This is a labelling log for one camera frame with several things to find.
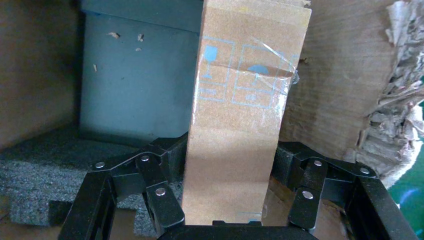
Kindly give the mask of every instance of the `cardboard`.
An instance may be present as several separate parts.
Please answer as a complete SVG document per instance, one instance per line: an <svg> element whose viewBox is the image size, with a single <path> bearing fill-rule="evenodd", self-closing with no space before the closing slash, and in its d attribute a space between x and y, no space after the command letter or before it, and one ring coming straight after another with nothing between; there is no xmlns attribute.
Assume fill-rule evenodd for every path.
<svg viewBox="0 0 424 240"><path fill-rule="evenodd" d="M68 0L0 7L0 151L75 119L79 10Z"/></svg>
<svg viewBox="0 0 424 240"><path fill-rule="evenodd" d="M398 61L385 33L393 2L312 1L281 141L299 141L336 159L358 147Z"/></svg>
<svg viewBox="0 0 424 240"><path fill-rule="evenodd" d="M188 225L261 219L311 14L286 3L204 2L182 199Z"/></svg>
<svg viewBox="0 0 424 240"><path fill-rule="evenodd" d="M386 10L390 26L385 33L397 49L399 63L352 158L374 169L383 185L390 188L412 168L423 145L419 103L424 100L424 0L396 1Z"/></svg>

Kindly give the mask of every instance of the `gray foam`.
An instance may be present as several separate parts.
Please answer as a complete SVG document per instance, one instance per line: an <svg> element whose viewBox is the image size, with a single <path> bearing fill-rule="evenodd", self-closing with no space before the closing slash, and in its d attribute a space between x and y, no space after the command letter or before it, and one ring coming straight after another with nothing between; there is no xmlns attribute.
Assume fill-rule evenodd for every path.
<svg viewBox="0 0 424 240"><path fill-rule="evenodd" d="M63 127L0 153L0 195L11 199L14 223L40 226L61 224L93 164L135 152L137 148L78 138L75 126ZM182 183L170 184L181 202ZM136 210L134 233L155 236L141 195L117 205Z"/></svg>

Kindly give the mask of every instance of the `black metal linkage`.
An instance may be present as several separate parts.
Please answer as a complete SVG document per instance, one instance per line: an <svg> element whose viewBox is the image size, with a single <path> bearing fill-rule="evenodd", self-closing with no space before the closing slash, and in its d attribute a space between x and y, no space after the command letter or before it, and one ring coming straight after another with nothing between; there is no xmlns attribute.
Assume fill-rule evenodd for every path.
<svg viewBox="0 0 424 240"><path fill-rule="evenodd" d="M136 158L137 169L143 177L146 190L143 193L150 219L157 236L185 222L184 212L168 181L161 174L161 168L154 155L142 154Z"/></svg>
<svg viewBox="0 0 424 240"><path fill-rule="evenodd" d="M116 193L110 173L87 173L58 239L109 239L116 204Z"/></svg>
<svg viewBox="0 0 424 240"><path fill-rule="evenodd" d="M321 192L327 175L327 162L311 157L307 163L288 215L292 225L313 233L317 221Z"/></svg>
<svg viewBox="0 0 424 240"><path fill-rule="evenodd" d="M317 240L298 227L257 225L180 226L159 240Z"/></svg>
<svg viewBox="0 0 424 240"><path fill-rule="evenodd" d="M358 177L346 208L353 233L361 240L418 240L378 179Z"/></svg>

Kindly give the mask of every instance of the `blue-gray box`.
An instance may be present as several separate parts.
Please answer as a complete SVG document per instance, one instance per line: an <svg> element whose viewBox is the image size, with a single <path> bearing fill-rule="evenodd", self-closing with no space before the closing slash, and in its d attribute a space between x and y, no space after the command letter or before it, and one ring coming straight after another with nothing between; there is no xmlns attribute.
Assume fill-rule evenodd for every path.
<svg viewBox="0 0 424 240"><path fill-rule="evenodd" d="M84 0L81 6L81 135L139 147L187 132L203 1Z"/></svg>

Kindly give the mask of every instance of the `corrugated cardboard edge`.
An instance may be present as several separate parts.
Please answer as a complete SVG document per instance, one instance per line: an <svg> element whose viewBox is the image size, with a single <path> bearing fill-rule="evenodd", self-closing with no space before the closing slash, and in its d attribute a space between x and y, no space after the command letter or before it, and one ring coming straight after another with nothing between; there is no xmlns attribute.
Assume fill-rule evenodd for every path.
<svg viewBox="0 0 424 240"><path fill-rule="evenodd" d="M417 104L424 100L424 1L397 1L387 11L391 27L386 33L399 65L349 157L373 168L389 188L414 165L423 145L423 111Z"/></svg>
<svg viewBox="0 0 424 240"><path fill-rule="evenodd" d="M423 42L414 31L423 25L423 3L394 3L312 2L300 82L280 133L281 141L369 165L386 187L414 164L424 133L422 114L413 109L424 96L417 47Z"/></svg>
<svg viewBox="0 0 424 240"><path fill-rule="evenodd" d="M356 148L398 64L384 33L393 2L312 1L300 81L288 96L281 141L299 141L335 159Z"/></svg>

